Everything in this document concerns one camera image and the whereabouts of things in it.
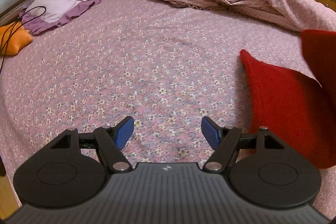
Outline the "red knit cardigan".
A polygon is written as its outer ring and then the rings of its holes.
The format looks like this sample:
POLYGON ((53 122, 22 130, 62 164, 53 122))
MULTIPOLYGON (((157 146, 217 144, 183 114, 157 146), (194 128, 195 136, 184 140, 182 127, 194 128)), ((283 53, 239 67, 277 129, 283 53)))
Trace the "red knit cardigan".
POLYGON ((335 32, 304 30, 310 78, 240 52, 252 99, 249 131, 267 126, 315 167, 335 166, 335 32))

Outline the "pink floral bed sheet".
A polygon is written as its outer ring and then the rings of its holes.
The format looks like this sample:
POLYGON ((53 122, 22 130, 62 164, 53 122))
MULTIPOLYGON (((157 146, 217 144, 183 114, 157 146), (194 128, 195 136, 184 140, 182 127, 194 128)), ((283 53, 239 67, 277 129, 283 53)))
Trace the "pink floral bed sheet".
POLYGON ((201 120, 247 129, 251 99, 241 50, 311 75, 298 34, 228 11, 157 0, 102 0, 34 38, 1 73, 1 158, 7 175, 67 128, 91 132, 130 115, 127 159, 157 162, 153 186, 174 163, 212 151, 201 120))

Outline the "orange plush toy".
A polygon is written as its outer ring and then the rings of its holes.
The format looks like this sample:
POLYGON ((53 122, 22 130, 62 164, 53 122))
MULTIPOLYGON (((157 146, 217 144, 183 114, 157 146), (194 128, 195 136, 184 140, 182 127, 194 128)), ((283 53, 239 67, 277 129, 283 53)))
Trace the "orange plush toy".
POLYGON ((33 41, 21 21, 1 26, 1 56, 15 56, 33 41))

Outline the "lilac ruffled pillow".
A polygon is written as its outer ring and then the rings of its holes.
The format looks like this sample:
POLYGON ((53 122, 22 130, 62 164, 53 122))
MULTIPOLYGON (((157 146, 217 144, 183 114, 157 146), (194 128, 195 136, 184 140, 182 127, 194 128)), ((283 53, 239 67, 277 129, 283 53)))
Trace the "lilac ruffled pillow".
POLYGON ((33 35, 64 26, 102 0, 33 0, 26 3, 19 16, 33 35))

